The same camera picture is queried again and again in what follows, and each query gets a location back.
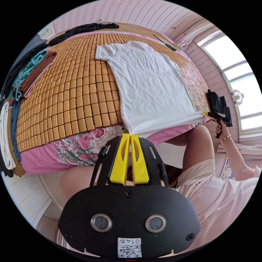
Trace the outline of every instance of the person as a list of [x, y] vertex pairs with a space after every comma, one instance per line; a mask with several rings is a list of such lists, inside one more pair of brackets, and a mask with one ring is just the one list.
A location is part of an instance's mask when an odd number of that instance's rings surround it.
[[[209, 243], [234, 222], [249, 201], [261, 173], [258, 167], [252, 169], [245, 164], [223, 121], [216, 126], [216, 133], [220, 132], [235, 180], [216, 177], [213, 142], [204, 125], [166, 141], [186, 146], [182, 174], [174, 190], [191, 202], [201, 224], [194, 242], [182, 253]], [[92, 166], [80, 166], [64, 173], [61, 187], [67, 200], [90, 185], [92, 172]]]

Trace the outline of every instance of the pink shirt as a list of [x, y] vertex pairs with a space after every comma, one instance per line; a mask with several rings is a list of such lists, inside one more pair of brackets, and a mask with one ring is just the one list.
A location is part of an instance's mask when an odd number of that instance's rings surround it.
[[198, 248], [221, 235], [239, 216], [257, 185], [261, 169], [255, 169], [253, 178], [235, 181], [216, 176], [207, 179], [190, 197], [201, 230], [191, 246], [183, 251]]

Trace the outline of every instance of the fan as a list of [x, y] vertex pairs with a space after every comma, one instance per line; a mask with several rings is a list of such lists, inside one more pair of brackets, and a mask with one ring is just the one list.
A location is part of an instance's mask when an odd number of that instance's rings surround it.
[[241, 105], [244, 95], [242, 93], [240, 93], [238, 90], [233, 90], [233, 92], [231, 92], [231, 95], [233, 96], [234, 99], [234, 103]]

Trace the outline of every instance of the window frame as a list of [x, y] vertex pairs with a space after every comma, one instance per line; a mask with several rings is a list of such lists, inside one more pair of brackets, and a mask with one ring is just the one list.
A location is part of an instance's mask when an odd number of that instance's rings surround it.
[[[243, 78], [246, 78], [246, 77], [250, 77], [250, 76], [254, 76], [254, 73], [253, 72], [250, 72], [250, 73], [247, 73], [247, 74], [244, 74], [244, 75], [241, 75], [241, 76], [238, 76], [234, 79], [231, 79], [230, 81], [228, 80], [226, 74], [224, 72], [232, 69], [232, 68], [235, 68], [239, 65], [242, 65], [242, 64], [245, 64], [247, 63], [246, 60], [243, 60], [241, 62], [238, 62], [236, 64], [233, 64], [225, 69], [221, 69], [220, 66], [218, 65], [218, 63], [215, 61], [215, 59], [211, 56], [211, 54], [205, 49], [205, 47], [209, 44], [211, 44], [212, 42], [218, 40], [219, 38], [221, 37], [224, 37], [225, 35], [222, 33], [222, 34], [219, 34], [217, 35], [216, 37], [206, 41], [205, 43], [203, 43], [202, 45], [199, 45], [198, 43], [194, 42], [197, 46], [200, 47], [200, 49], [210, 58], [210, 60], [213, 62], [213, 64], [216, 66], [216, 68], [218, 69], [219, 73], [221, 74], [222, 78], [224, 79], [230, 93], [232, 94], [233, 93], [233, 88], [231, 86], [231, 83], [235, 82], [235, 81], [238, 81], [240, 79], [243, 79]], [[238, 104], [235, 104], [235, 109], [236, 109], [236, 113], [237, 113], [237, 121], [238, 121], [238, 127], [239, 127], [239, 136], [242, 136], [242, 135], [254, 135], [254, 134], [258, 134], [258, 133], [262, 133], [262, 126], [260, 127], [255, 127], [255, 128], [249, 128], [249, 129], [242, 129], [242, 124], [241, 124], [241, 120], [243, 119], [247, 119], [247, 118], [251, 118], [251, 117], [254, 117], [254, 116], [258, 116], [258, 115], [262, 115], [262, 111], [261, 112], [258, 112], [258, 113], [255, 113], [255, 114], [250, 114], [250, 115], [245, 115], [245, 116], [240, 116], [240, 111], [239, 111], [239, 106]]]

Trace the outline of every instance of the teal towel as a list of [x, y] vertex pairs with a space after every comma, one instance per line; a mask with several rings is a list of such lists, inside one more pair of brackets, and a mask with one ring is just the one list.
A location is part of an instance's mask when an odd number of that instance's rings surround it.
[[13, 91], [10, 93], [9, 97], [16, 101], [21, 97], [21, 92], [19, 91], [19, 87], [21, 83], [23, 83], [27, 77], [32, 73], [32, 71], [43, 61], [47, 54], [47, 50], [42, 50], [38, 52], [30, 62], [19, 72], [18, 76], [13, 82], [12, 88]]

